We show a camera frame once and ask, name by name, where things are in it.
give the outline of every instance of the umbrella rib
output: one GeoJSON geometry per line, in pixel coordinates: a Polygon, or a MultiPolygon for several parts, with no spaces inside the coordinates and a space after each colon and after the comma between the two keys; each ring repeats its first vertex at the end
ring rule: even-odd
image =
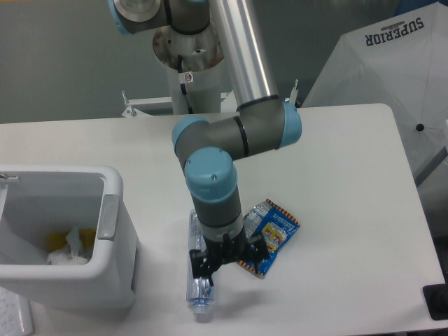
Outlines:
{"type": "Polygon", "coordinates": [[[431,55],[429,58],[428,70],[426,72],[426,85],[425,85],[425,92],[423,93],[423,104],[421,105],[420,120],[423,120],[423,114],[425,111],[426,93],[428,91],[428,86],[429,86],[429,75],[431,74],[431,65],[433,65],[433,54],[434,54],[433,35],[434,35],[435,23],[437,22],[437,20],[439,18],[438,14],[439,14],[439,12],[436,11],[436,14],[435,14],[434,20],[432,21],[432,26],[431,26],[431,32],[430,32],[431,55]]]}

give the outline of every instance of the snack bag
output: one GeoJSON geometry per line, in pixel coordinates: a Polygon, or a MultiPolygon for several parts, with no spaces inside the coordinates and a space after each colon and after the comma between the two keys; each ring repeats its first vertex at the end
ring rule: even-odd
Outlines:
{"type": "Polygon", "coordinates": [[[245,270],[263,279],[274,263],[277,253],[300,227],[299,222],[285,209],[266,199],[263,203],[255,206],[244,217],[244,229],[247,238],[258,233],[263,233],[269,258],[264,259],[258,266],[258,273],[255,274],[255,268],[252,262],[240,260],[238,263],[245,270]]]}

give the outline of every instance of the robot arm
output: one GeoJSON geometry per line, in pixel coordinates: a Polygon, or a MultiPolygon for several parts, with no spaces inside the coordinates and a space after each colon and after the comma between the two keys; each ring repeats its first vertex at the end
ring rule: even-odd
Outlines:
{"type": "Polygon", "coordinates": [[[179,4],[188,10],[206,6],[207,13],[201,12],[206,17],[210,5],[239,110],[239,116],[213,123],[193,115],[173,129],[174,151],[206,242],[206,251],[190,251],[193,276],[211,279],[221,265],[240,259],[256,269],[269,254],[261,234],[246,238],[233,160],[295,143],[302,133],[300,117],[279,98],[250,0],[165,0],[160,7],[167,4],[171,11],[179,4]]]}

